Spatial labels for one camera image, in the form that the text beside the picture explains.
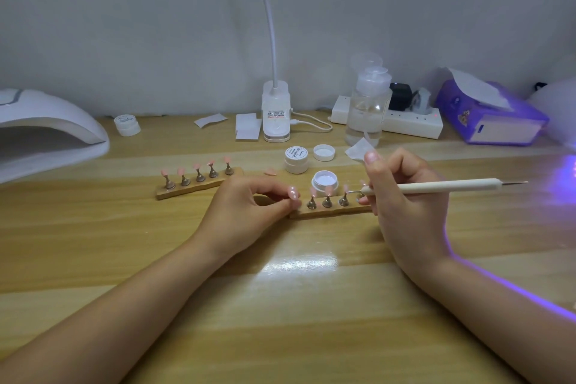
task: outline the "purple tissue package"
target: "purple tissue package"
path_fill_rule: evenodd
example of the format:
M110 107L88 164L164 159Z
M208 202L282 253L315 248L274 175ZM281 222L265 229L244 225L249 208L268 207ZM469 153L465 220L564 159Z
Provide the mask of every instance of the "purple tissue package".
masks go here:
M453 79L442 85L436 107L468 144L531 145L550 120L548 116L497 82L487 84L498 89L512 111L496 109L466 96Z

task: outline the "power strip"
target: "power strip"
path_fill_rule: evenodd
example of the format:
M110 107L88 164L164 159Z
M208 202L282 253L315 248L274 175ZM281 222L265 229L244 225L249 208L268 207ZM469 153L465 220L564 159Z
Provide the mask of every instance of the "power strip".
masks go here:
M328 117L332 123L346 125L348 112L350 111L350 97L338 96L338 100L332 109L332 115ZM430 114L417 114L412 111L386 111L386 117L382 123L382 130L399 134L413 135L427 139L437 140L440 137L444 124L440 111L432 108Z
M416 114L412 111L386 111L382 130L399 134L414 135L437 140L442 128L442 117L438 108L432 108L430 114Z

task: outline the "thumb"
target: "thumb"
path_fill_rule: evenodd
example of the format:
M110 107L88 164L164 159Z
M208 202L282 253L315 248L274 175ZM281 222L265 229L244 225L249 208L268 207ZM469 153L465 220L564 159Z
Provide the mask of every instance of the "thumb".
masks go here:
M261 206L260 214L262 215L263 222L268 227L283 217L286 217L301 205L302 201L300 199L283 199L267 206Z
M398 188L388 163L378 152L367 152L364 155L364 165L376 194L378 206L398 206L406 200Z

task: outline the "person's right hand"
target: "person's right hand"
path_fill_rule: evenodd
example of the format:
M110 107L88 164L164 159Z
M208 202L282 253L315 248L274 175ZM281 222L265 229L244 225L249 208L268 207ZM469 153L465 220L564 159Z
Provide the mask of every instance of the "person's right hand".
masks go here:
M409 277L418 276L452 257L445 223L449 193L403 195L398 184L442 181L422 158L398 149L387 159L378 152L364 156L366 173L375 196L361 204L372 206L384 239L396 262Z

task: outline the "white tissue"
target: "white tissue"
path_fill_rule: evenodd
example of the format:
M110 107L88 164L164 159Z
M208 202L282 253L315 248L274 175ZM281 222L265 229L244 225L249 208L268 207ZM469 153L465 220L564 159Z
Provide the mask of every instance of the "white tissue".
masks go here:
M222 114L214 114L214 115L209 115L208 117L199 118L194 123L196 123L196 125L200 126L201 128L204 128L204 126L206 126L208 123L221 122L222 120L227 120L227 119L228 118L224 117Z
M260 137L261 118L256 113L236 114L236 140L257 140Z
M366 139L360 139L360 141L358 141L354 146L346 149L344 153L352 159L364 161L364 155L373 150L374 146L372 146Z
M456 85L466 96L485 104L488 106L493 106L500 110L512 111L512 107L508 103L508 100L500 94L497 88L492 85L481 81L478 78L470 75L469 73L461 72L460 70L451 69L448 70L452 73Z

